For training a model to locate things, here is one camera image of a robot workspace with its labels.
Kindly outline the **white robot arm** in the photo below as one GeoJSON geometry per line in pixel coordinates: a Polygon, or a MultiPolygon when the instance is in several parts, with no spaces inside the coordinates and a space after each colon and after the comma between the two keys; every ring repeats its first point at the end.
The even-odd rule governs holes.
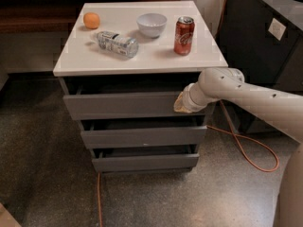
{"type": "Polygon", "coordinates": [[[300,143],[283,173],[273,227],[303,227],[303,96],[246,83],[234,68],[205,68],[177,97],[174,111],[196,113],[227,100],[300,143]]]}

